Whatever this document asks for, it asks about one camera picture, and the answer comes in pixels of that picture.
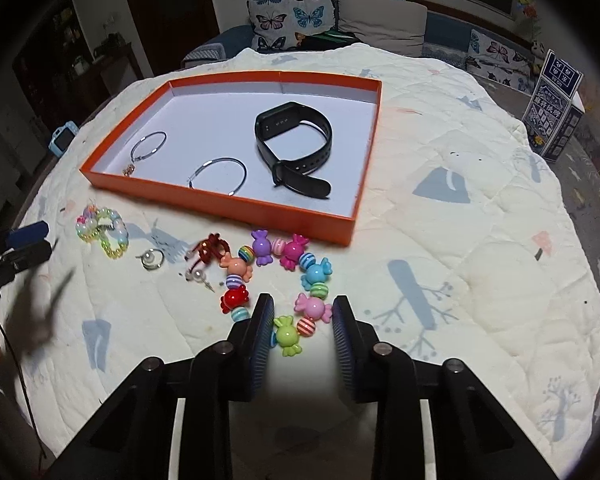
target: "metal bolt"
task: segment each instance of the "metal bolt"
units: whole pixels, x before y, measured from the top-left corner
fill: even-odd
[[[379,355],[389,355],[393,349],[389,343],[379,342],[374,345],[374,352]]]
[[[460,359],[449,359],[446,362],[446,369],[451,370],[453,373],[457,374],[464,370],[464,363]]]
[[[142,361],[141,366],[142,366],[143,370],[146,370],[147,372],[151,372],[152,370],[159,368],[161,364],[162,364],[161,359],[159,359],[157,357],[148,357],[147,359]]]
[[[214,350],[219,354],[225,355],[234,350],[234,345],[228,341],[219,341],[214,345]]]

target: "gray pillow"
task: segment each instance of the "gray pillow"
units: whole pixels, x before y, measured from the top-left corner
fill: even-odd
[[[420,57],[427,7],[405,0],[338,0],[338,29],[402,56]]]

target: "wire bracelet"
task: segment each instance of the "wire bracelet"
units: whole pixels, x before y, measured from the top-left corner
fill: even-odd
[[[162,136],[164,136],[164,139],[162,140],[162,142],[160,144],[158,144],[158,146],[156,146],[154,149],[152,149],[146,155],[136,156],[136,149],[138,149],[140,144],[145,142],[145,140],[147,140],[149,137],[153,137],[154,135],[162,135]],[[152,134],[145,135],[142,139],[138,140],[138,142],[136,142],[134,144],[134,146],[131,148],[131,152],[129,153],[129,157],[131,158],[131,164],[129,164],[124,170],[122,170],[122,174],[124,176],[131,176],[131,174],[136,169],[136,166],[134,163],[138,162],[139,160],[145,160],[146,158],[149,158],[150,156],[152,156],[155,152],[157,152],[161,147],[164,146],[164,143],[166,141],[167,141],[167,134],[165,132],[153,132]]]

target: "blue candy bead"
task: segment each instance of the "blue candy bead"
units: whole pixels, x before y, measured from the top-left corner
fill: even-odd
[[[307,270],[315,263],[315,256],[312,253],[304,253],[300,256],[298,264],[302,270]]]
[[[246,308],[244,308],[243,306],[234,308],[231,311],[231,319],[233,319],[234,322],[244,321],[245,319],[249,319],[249,318],[250,318],[249,311]]]
[[[241,285],[244,285],[244,281],[242,280],[242,276],[238,274],[229,274],[224,280],[224,284],[226,288],[238,288]]]

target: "black cable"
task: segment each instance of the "black cable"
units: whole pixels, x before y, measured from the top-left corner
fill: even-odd
[[[36,421],[33,419],[33,412],[31,411],[31,404],[29,403],[29,395],[27,394],[27,386],[24,383],[24,376],[22,375],[22,368],[20,368],[20,363],[18,362],[18,359],[16,357],[16,352],[13,351],[13,347],[11,346],[11,343],[9,342],[9,339],[7,338],[7,335],[4,332],[4,329],[2,328],[2,325],[0,324],[0,332],[2,332],[2,337],[4,338],[4,342],[7,345],[7,348],[9,349],[9,352],[11,353],[11,357],[13,358],[13,362],[16,365],[16,370],[18,371],[18,377],[20,378],[20,385],[22,386],[22,393],[24,394],[24,400],[27,403],[27,411],[29,412],[29,418],[31,420],[31,425],[33,427],[33,431],[36,434],[36,440],[38,441],[38,446],[40,446],[40,455],[38,456],[38,474],[40,474],[40,471],[42,470],[42,459],[45,458],[46,459],[46,452],[45,452],[45,448],[42,446],[42,440],[40,439],[40,436],[38,434],[38,428],[36,427]]]

